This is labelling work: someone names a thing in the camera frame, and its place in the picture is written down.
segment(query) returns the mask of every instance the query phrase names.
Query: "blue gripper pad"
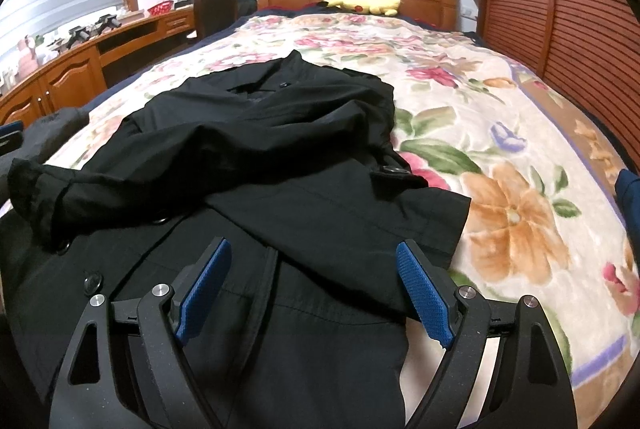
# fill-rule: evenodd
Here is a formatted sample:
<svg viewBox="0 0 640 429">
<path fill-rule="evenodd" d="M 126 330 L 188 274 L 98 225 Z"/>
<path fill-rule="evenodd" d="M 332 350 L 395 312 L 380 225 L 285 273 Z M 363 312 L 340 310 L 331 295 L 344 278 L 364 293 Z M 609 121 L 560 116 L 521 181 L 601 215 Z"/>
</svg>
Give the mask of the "blue gripper pad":
<svg viewBox="0 0 640 429">
<path fill-rule="evenodd" d="M 217 297 L 231 268 L 231 244 L 223 239 L 209 259 L 180 308 L 180 324 L 175 336 L 185 346 L 200 334 L 211 303 Z"/>
<path fill-rule="evenodd" d="M 454 336 L 449 328 L 447 305 L 404 242 L 396 249 L 396 266 L 427 334 L 449 349 Z"/>
</svg>

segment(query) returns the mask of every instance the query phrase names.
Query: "gray fabric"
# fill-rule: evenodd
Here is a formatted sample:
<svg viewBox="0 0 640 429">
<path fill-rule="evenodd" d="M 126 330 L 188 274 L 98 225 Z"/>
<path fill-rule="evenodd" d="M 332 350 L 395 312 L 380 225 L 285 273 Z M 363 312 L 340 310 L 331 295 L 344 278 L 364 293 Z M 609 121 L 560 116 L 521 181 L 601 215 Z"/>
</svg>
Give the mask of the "gray fabric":
<svg viewBox="0 0 640 429">
<path fill-rule="evenodd" d="M 89 113 L 75 107 L 63 107 L 32 123 L 22 134 L 20 149 L 0 156 L 0 204 L 9 199 L 6 177 L 14 158 L 44 163 L 87 124 Z"/>
</svg>

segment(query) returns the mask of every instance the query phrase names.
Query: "wall outlet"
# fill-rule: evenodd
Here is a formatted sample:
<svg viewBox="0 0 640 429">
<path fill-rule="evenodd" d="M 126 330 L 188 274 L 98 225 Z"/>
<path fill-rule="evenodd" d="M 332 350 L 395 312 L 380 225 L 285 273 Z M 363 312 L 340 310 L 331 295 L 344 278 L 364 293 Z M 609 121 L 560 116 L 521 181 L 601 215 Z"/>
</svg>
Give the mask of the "wall outlet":
<svg viewBox="0 0 640 429">
<path fill-rule="evenodd" d="M 472 8 L 469 8 L 468 6 L 463 6 L 462 17 L 476 21 L 478 19 L 478 10 L 474 10 Z"/>
</svg>

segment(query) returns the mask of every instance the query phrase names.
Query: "purple flower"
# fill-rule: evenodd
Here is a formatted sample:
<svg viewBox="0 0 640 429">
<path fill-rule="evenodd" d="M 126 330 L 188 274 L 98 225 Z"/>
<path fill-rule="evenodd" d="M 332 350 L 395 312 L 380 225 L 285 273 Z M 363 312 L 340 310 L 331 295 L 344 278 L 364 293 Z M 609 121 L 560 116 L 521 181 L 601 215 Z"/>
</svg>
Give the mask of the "purple flower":
<svg viewBox="0 0 640 429">
<path fill-rule="evenodd" d="M 494 137 L 495 144 L 503 151 L 519 153 L 527 146 L 524 138 L 508 129 L 502 122 L 496 122 L 491 126 L 491 136 Z"/>
</svg>

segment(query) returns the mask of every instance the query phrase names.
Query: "red basket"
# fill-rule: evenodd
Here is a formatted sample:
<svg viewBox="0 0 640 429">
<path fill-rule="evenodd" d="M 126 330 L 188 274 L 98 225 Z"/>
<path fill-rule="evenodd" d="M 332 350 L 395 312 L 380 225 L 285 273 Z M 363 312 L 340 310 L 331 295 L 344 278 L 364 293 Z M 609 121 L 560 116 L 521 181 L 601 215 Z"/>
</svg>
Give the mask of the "red basket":
<svg viewBox="0 0 640 429">
<path fill-rule="evenodd" d="M 151 15 L 162 15 L 169 13 L 174 7 L 174 2 L 171 0 L 162 1 L 158 3 L 156 6 L 152 6 L 148 12 Z"/>
</svg>

